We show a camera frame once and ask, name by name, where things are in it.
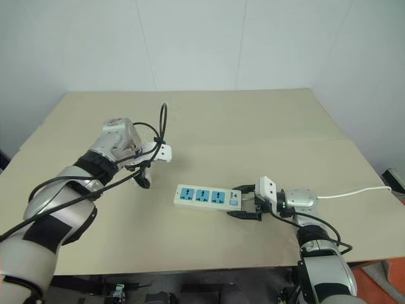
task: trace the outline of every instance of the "floor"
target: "floor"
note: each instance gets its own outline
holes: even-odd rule
[[[130,291],[126,304],[143,304],[146,293],[165,291],[180,298],[180,304],[214,304],[213,297],[207,294],[184,294],[180,292],[183,284],[229,284],[234,283],[254,304],[277,303],[278,291],[290,286],[286,280],[289,270],[272,269],[238,269],[209,272],[188,272],[177,274],[124,274],[107,275],[109,283],[138,282],[149,287]],[[87,296],[75,291],[51,287],[46,294],[47,304],[102,304],[104,297]]]

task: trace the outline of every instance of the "white wall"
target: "white wall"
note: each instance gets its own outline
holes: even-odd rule
[[[354,1],[314,92],[378,173],[405,176],[405,1]]]
[[[352,74],[350,68],[358,61],[359,55],[352,56],[354,63],[339,66],[339,58],[346,56],[339,48],[352,44],[350,27],[355,27],[353,35],[361,35],[362,27],[371,27],[373,31],[388,22],[391,39],[385,48],[391,49],[395,37],[403,42],[404,35],[400,34],[404,29],[400,21],[403,8],[393,6],[395,1],[380,2],[2,0],[0,149],[13,156],[67,91],[315,86],[317,96],[330,114],[359,141],[372,164],[380,168],[385,165],[380,165],[380,161],[393,158],[400,150],[393,147],[378,155],[369,154],[367,149],[374,147],[362,141],[370,136],[369,132],[358,130],[358,125],[353,123],[354,113],[342,119],[349,99],[344,96],[341,100],[339,85],[333,88],[337,82],[334,75],[340,75],[338,83],[343,86],[341,79]],[[383,13],[377,14],[374,20],[363,12],[375,10],[378,5],[383,6]],[[380,37],[383,32],[374,34]],[[360,39],[365,45],[374,41],[373,35]],[[400,42],[397,43],[399,46],[394,45],[396,53],[390,60],[404,59],[399,52]],[[376,51],[370,56],[370,61],[380,60]],[[386,61],[379,63],[379,71],[390,70],[394,65],[393,61]],[[357,76],[350,82],[352,92],[371,89],[367,88],[368,82],[360,81],[362,73],[370,71],[368,62],[359,65]],[[384,86],[395,87],[390,90],[393,92],[399,90],[395,81],[398,83],[400,79],[394,75],[399,75],[401,68],[398,65],[396,69],[398,72],[391,72],[394,81],[384,82]],[[384,97],[391,100],[395,94],[403,100],[404,94],[399,91]],[[351,98],[359,105],[367,103],[358,97]],[[398,120],[398,114],[385,115]],[[374,144],[387,140],[390,126],[386,125],[381,132],[385,138],[378,138]]]

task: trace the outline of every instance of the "white power strip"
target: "white power strip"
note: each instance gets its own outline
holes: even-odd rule
[[[239,190],[203,186],[178,185],[175,206],[200,210],[233,211],[242,208]]]

